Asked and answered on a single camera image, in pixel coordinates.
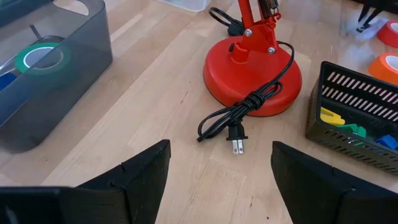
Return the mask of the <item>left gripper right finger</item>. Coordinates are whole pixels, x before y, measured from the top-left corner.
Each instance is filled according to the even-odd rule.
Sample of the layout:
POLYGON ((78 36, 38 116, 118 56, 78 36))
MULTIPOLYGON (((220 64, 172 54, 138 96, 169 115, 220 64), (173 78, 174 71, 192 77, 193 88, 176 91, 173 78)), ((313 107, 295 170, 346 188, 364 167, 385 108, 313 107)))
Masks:
POLYGON ((271 167, 293 224, 398 224, 398 194, 280 141, 271 167))

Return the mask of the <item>orange tape roll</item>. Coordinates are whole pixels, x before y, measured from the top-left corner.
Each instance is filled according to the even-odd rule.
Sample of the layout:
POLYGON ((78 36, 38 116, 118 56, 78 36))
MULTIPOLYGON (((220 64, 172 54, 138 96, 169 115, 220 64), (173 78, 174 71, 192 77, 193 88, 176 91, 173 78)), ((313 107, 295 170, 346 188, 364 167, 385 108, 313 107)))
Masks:
POLYGON ((398 54, 385 53, 378 56, 368 70, 374 78, 398 86, 398 54))

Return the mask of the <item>black mesh basket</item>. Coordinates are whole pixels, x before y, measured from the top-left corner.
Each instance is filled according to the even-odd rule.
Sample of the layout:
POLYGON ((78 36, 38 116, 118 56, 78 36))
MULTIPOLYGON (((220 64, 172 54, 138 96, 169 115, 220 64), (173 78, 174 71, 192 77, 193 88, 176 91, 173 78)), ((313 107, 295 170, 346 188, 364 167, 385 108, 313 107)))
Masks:
POLYGON ((374 142, 387 134, 398 140, 398 86, 322 62, 309 98, 306 138, 398 176, 398 150, 374 142), (364 127, 366 138, 323 122, 321 107, 340 115, 345 124, 364 127))

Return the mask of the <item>clear plastic bin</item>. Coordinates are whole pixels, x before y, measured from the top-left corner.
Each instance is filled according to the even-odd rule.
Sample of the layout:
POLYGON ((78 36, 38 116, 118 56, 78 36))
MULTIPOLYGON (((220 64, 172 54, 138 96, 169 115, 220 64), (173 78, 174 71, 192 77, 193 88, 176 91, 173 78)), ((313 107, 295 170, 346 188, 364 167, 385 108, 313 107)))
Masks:
POLYGON ((181 9, 200 12, 207 8, 211 0, 158 0, 171 6, 179 7, 181 9))

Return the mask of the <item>blue mini stapler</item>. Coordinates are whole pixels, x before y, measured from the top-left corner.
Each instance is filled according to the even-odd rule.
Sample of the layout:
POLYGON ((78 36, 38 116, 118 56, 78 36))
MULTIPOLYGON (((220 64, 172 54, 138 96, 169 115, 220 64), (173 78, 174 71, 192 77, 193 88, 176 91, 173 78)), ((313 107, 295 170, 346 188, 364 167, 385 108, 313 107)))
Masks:
POLYGON ((398 140, 389 134, 377 138, 374 142, 388 147, 389 149, 398 150, 398 140))

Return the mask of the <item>grey translucent plastic bin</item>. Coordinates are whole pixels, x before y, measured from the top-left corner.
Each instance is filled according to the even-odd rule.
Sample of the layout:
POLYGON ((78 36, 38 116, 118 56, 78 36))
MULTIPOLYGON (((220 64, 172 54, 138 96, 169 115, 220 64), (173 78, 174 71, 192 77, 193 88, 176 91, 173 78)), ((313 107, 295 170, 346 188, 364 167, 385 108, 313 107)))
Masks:
POLYGON ((0 75, 17 78, 0 91, 0 149, 40 145, 113 61, 104 0, 76 0, 84 14, 54 0, 0 0, 0 75), (16 55, 44 42, 66 47, 71 58, 48 75, 21 73, 16 55))

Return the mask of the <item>green tape roll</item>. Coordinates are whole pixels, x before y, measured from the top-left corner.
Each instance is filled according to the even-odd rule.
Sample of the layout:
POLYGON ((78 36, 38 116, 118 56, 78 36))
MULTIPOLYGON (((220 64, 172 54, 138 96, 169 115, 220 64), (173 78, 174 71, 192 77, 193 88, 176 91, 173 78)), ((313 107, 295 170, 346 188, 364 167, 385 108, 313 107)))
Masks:
POLYGON ((15 57, 14 66, 21 73, 48 75, 63 70, 71 58, 70 51, 55 42, 33 44, 21 50, 15 57))

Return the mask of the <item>yellow mini stapler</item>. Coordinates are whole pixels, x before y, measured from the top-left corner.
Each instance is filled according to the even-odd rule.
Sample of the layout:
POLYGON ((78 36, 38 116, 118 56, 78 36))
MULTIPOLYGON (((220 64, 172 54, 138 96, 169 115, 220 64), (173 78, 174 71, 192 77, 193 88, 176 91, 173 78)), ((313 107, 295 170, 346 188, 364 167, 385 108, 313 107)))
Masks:
POLYGON ((338 115, 324 107, 321 107, 320 118, 323 122, 334 125, 334 126, 345 125, 345 120, 340 115, 338 115))

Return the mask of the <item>red desk lamp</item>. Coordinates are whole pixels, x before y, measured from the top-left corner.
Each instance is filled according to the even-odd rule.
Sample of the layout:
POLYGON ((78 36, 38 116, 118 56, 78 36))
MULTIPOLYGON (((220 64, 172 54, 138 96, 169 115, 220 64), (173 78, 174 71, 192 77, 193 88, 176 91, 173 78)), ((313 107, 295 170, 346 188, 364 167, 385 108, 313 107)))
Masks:
POLYGON ((302 74, 290 44, 278 41, 281 18, 277 0, 257 0, 255 20, 249 0, 238 0, 241 19, 212 7, 210 16, 227 26, 229 37, 207 53, 203 69, 209 92, 223 105, 249 102, 251 116, 274 116, 287 110, 302 88, 302 74))

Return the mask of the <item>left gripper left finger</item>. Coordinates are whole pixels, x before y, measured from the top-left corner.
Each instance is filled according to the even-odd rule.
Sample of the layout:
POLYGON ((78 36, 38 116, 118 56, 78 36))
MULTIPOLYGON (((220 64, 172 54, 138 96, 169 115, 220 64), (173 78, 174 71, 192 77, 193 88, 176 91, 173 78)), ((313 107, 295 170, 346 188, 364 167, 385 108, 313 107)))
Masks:
POLYGON ((163 139, 80 187, 121 190, 131 223, 154 224, 167 182, 170 158, 170 140, 163 139))

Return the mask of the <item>green mini stapler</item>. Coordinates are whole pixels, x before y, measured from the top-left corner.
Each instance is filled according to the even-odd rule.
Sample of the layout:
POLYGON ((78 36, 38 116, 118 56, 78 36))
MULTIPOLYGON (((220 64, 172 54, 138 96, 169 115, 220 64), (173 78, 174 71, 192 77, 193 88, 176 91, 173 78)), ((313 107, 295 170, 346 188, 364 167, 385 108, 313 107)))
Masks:
POLYGON ((366 129, 362 126, 358 126, 357 124, 344 124, 344 125, 338 126, 338 128, 348 131, 351 134, 358 135, 362 138, 366 138, 366 136, 367 136, 366 129))

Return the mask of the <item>red tape roll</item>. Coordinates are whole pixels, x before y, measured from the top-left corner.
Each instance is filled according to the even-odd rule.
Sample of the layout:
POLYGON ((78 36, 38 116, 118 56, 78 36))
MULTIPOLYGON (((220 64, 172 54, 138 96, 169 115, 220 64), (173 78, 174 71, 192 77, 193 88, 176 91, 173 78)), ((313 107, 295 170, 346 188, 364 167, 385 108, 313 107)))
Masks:
POLYGON ((377 37, 384 44, 398 48, 398 21, 387 21, 377 33, 377 37))

